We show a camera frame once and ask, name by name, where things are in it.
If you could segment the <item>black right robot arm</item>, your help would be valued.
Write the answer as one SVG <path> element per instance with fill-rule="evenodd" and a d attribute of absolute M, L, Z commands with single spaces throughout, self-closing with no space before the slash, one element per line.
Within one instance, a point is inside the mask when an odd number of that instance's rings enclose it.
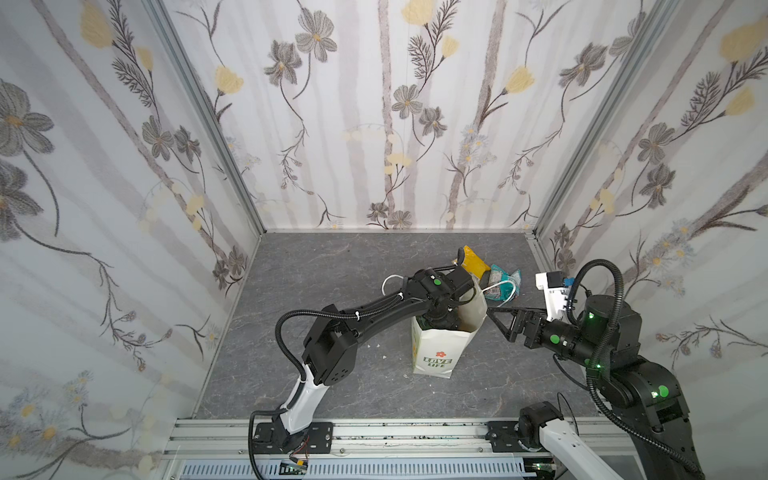
<path fill-rule="evenodd" d="M 584 369 L 583 389 L 598 410 L 630 435 L 649 479 L 703 479 L 689 408 L 680 383 L 666 367 L 639 354 L 642 318 L 623 302 L 609 328 L 614 298 L 592 295 L 574 324 L 547 319 L 540 308 L 490 307 L 509 342 L 545 348 L 562 363 Z"/>

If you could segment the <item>white paper shopping bag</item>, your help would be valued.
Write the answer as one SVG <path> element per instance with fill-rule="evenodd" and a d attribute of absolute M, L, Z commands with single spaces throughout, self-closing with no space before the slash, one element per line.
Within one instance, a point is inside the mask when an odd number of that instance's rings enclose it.
<path fill-rule="evenodd" d="M 475 337 L 487 317 L 487 299 L 480 284 L 475 284 L 475 296 L 459 308 L 461 325 L 458 330 L 422 330 L 419 316 L 410 319 L 413 373 L 449 379 L 466 347 Z"/>

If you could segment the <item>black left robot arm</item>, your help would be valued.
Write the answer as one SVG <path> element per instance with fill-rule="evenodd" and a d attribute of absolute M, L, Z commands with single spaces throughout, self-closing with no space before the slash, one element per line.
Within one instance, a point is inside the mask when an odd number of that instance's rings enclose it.
<path fill-rule="evenodd" d="M 253 437 L 250 444 L 272 443 L 280 452 L 299 449 L 310 435 L 314 414 L 326 391 L 352 373 L 360 345 L 411 318 L 421 317 L 433 326 L 454 325 L 459 309 L 479 296 L 471 274 L 453 265 L 421 269 L 404 277 L 397 290 L 360 307 L 339 310 L 329 305 L 283 314 L 275 325 L 275 340 L 296 368 L 298 378 L 288 399 L 267 413 L 271 437 Z M 299 356 L 291 352 L 283 336 L 285 324 L 298 317 L 314 319 Z"/>

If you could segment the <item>teal candy bag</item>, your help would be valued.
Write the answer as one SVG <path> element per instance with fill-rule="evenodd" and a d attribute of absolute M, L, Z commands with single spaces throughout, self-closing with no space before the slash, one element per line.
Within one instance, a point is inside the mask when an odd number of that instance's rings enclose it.
<path fill-rule="evenodd" d="M 514 299 L 520 290 L 522 275 L 520 270 L 508 273 L 493 264 L 480 278 L 483 296 L 490 301 L 506 303 Z"/>

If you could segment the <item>yellow snack packet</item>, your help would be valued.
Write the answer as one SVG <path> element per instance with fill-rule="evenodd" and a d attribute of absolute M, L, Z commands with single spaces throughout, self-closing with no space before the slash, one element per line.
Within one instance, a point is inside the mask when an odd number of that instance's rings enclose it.
<path fill-rule="evenodd" d="M 491 271 L 491 267 L 482 260 L 469 246 L 465 245 L 460 250 L 461 254 L 457 262 L 478 282 Z"/>

